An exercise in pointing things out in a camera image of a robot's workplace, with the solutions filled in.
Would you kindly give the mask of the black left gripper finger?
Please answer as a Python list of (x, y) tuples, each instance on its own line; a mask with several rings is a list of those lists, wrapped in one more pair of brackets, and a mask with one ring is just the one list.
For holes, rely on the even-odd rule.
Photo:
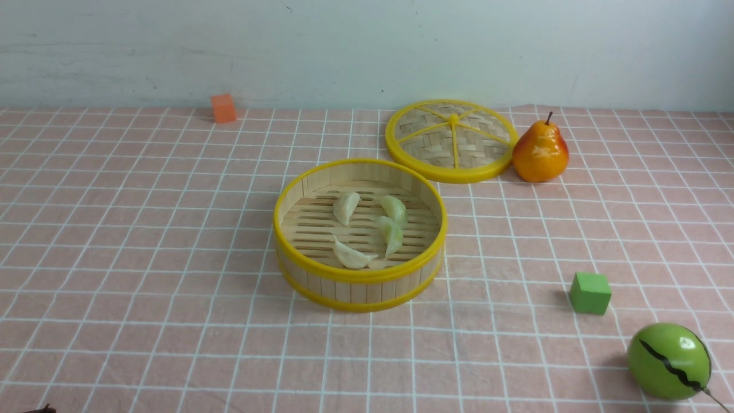
[(38, 408), (37, 410), (24, 411), (23, 413), (57, 413), (57, 410), (53, 408), (50, 404), (47, 404), (43, 408)]

